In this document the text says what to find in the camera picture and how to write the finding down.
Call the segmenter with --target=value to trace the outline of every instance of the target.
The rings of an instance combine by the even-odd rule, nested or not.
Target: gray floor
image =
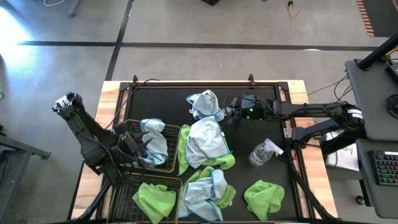
[[[0,30],[10,31],[2,32],[0,43],[15,38],[115,42],[127,5],[127,0],[83,0],[71,18],[68,1],[54,7],[45,7],[39,0],[8,2],[0,8],[0,18],[18,26],[0,23]],[[367,35],[355,0],[308,0],[295,19],[289,18],[285,5],[286,1],[275,0],[222,0],[215,7],[199,0],[136,0],[124,41],[377,46],[385,40]],[[6,95],[0,101],[0,124],[9,136],[53,152],[48,161],[31,160],[6,220],[63,221],[81,156],[77,140],[51,107],[57,98],[75,91],[94,116],[113,47],[0,44],[0,51],[0,90]],[[131,80],[133,75],[140,80],[238,80],[252,73],[258,80],[304,80],[310,93],[341,79],[344,61],[368,53],[123,47],[113,80]],[[338,95],[346,85],[339,85]],[[309,98],[312,103],[335,101],[333,88]],[[354,103],[353,95],[345,100]],[[331,179],[331,187],[344,220],[398,223],[381,220],[373,208],[355,204],[354,197],[361,194],[358,181]]]

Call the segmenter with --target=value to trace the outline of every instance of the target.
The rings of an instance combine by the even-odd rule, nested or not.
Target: clear spray bottle
[[[259,167],[270,160],[274,153],[282,155],[284,151],[271,140],[266,139],[264,142],[256,146],[250,153],[249,161],[253,166]]]

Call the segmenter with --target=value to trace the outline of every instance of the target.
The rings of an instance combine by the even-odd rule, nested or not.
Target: green towel
[[[283,187],[267,183],[262,180],[250,186],[244,193],[244,199],[248,203],[248,210],[256,214],[260,221],[267,220],[267,213],[278,212],[280,203],[284,199]]]
[[[187,148],[187,139],[190,130],[191,127],[189,125],[184,124],[181,127],[180,140],[178,142],[178,151],[177,151],[178,163],[180,164],[180,167],[178,169],[178,175],[183,174],[188,169],[189,166],[187,158],[185,158],[185,149]]]
[[[231,205],[232,199],[234,199],[236,195],[236,190],[231,185],[226,186],[226,190],[224,195],[214,202],[220,208],[226,208],[228,205]]]
[[[168,217],[173,210],[175,195],[174,191],[167,191],[167,187],[164,185],[142,183],[132,199],[150,218],[152,223],[158,224],[163,217]]]
[[[196,182],[197,180],[205,177],[211,177],[212,170],[214,170],[214,168],[212,168],[211,166],[206,166],[206,168],[203,171],[198,170],[184,183],[182,189],[185,189],[185,186],[189,183]],[[220,199],[215,201],[214,204],[216,204],[220,208],[226,208],[228,205],[231,204],[232,200],[235,197],[235,194],[236,194],[235,188],[232,187],[231,185],[227,185],[224,195]]]
[[[190,130],[191,127],[189,125],[185,124],[181,127],[180,140],[178,142],[178,151],[177,151],[178,164],[179,164],[178,175],[182,175],[188,169],[189,166],[187,158],[185,157],[185,150],[187,148],[187,139]],[[222,170],[226,170],[235,165],[235,157],[232,154],[228,154],[217,159],[208,159],[202,165],[204,166],[220,165],[220,168]]]

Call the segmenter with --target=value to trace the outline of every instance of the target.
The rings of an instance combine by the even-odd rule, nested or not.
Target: light blue cloth
[[[197,120],[215,116],[216,120],[220,122],[226,116],[226,113],[218,107],[217,96],[211,90],[190,95],[186,100],[192,105],[193,117]]]
[[[229,153],[223,132],[214,116],[203,118],[192,125],[185,150],[185,158],[191,167],[196,169],[208,159]]]
[[[211,177],[199,179],[185,186],[178,210],[179,218],[194,213],[208,222],[224,221],[221,209],[214,204],[226,191],[224,172],[220,169],[210,172]]]
[[[141,158],[144,164],[150,167],[163,164],[168,159],[166,139],[160,133],[164,129],[164,123],[159,119],[143,119],[140,122],[142,141],[152,139],[145,148],[146,157]]]

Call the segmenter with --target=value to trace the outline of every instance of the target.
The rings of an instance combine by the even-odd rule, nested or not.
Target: metal wire basket
[[[164,217],[161,223],[177,223],[178,221],[178,202],[182,181],[178,178],[162,177],[156,175],[142,175],[126,173],[126,183],[113,190],[111,200],[111,210],[109,218],[112,221],[133,221],[139,223],[150,223],[149,217],[138,207],[132,196],[138,191],[142,183],[162,184],[167,186],[167,190],[176,193],[176,201],[173,210],[168,217]]]
[[[141,125],[140,121],[133,120],[133,119],[128,119],[125,121],[125,123],[129,126],[131,131],[141,133]],[[177,147],[178,147],[178,141],[180,137],[180,127],[174,126],[174,125],[168,125],[166,124],[164,126],[163,131],[161,132],[163,137],[166,138],[166,143],[167,143],[167,154],[169,155],[169,158],[167,161],[154,168],[146,168],[147,170],[154,170],[154,171],[159,171],[159,172],[173,172],[175,163],[177,161]],[[122,164],[122,166],[126,167],[131,167],[132,164],[125,163]],[[134,168],[142,169],[141,166],[136,166],[134,165]]]

